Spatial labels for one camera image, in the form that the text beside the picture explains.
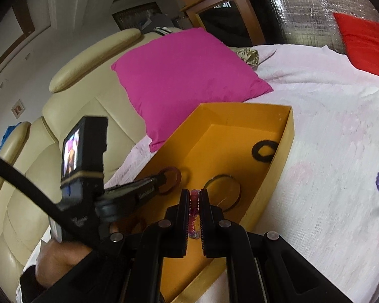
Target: patterned pillow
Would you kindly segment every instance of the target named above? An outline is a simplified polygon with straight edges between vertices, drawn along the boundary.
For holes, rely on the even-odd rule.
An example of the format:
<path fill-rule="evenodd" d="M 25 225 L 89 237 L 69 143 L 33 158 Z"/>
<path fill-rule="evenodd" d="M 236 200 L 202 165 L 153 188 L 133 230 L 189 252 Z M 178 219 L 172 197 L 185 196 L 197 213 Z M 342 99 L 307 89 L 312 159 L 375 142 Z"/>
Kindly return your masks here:
<path fill-rule="evenodd" d="M 235 52 L 247 65 L 251 67 L 258 66 L 258 51 L 250 47 L 229 47 Z"/>

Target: blue cloth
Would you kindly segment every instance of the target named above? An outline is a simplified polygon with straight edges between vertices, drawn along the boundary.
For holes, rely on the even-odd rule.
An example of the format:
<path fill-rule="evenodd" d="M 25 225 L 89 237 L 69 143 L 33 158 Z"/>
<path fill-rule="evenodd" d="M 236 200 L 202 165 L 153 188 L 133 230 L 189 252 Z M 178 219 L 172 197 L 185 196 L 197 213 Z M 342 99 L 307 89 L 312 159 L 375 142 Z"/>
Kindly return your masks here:
<path fill-rule="evenodd" d="M 4 133 L 3 138 L 2 138 L 2 144 L 0 145 L 0 150 L 3 148 L 3 144 L 6 142 L 7 138 L 8 138 L 9 135 L 11 134 L 11 132 L 13 132 L 14 129 L 15 129 L 19 124 L 21 124 L 21 122 L 18 123 L 17 125 L 12 125 L 12 126 L 9 126 L 9 127 L 7 128 L 7 130 L 6 130 L 6 132 Z"/>

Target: human hand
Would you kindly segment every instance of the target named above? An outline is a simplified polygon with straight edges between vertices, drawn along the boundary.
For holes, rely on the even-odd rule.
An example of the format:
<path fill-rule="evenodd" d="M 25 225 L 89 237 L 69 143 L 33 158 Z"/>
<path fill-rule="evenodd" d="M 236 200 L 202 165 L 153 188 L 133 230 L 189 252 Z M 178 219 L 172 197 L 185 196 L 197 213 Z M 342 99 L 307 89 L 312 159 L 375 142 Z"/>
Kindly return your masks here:
<path fill-rule="evenodd" d="M 36 266 L 35 278 L 44 288 L 51 287 L 75 265 L 84 259 L 91 248 L 79 242 L 62 242 L 50 240 L 41 246 Z"/>

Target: beige leather sofa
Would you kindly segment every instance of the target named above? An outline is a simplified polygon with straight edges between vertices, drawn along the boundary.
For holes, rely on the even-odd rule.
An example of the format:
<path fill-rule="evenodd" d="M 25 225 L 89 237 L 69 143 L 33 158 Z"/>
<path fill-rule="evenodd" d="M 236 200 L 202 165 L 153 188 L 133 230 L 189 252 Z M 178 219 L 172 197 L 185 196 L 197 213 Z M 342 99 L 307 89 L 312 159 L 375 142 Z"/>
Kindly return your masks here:
<path fill-rule="evenodd" d="M 53 95 L 42 116 L 32 124 L 20 124 L 0 156 L 57 202 L 61 198 L 61 146 L 65 136 L 84 115 L 107 116 L 104 181 L 108 181 L 145 135 L 143 120 L 110 66 L 127 51 L 159 37 L 128 29 L 80 53 L 53 77 L 49 85 Z M 0 178 L 0 286 L 9 300 L 15 301 L 22 269 L 48 226 L 48 217 Z"/>

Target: person's arm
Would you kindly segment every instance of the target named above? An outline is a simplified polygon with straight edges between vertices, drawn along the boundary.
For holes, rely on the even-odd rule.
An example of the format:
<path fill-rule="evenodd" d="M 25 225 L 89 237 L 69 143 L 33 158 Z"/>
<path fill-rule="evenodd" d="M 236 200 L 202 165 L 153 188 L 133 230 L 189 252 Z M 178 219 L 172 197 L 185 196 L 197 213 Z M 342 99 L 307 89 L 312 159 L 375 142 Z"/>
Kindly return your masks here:
<path fill-rule="evenodd" d="M 36 265 L 30 266 L 20 277 L 22 303 L 31 303 L 90 252 L 89 247 L 78 242 L 51 240 L 41 247 Z"/>

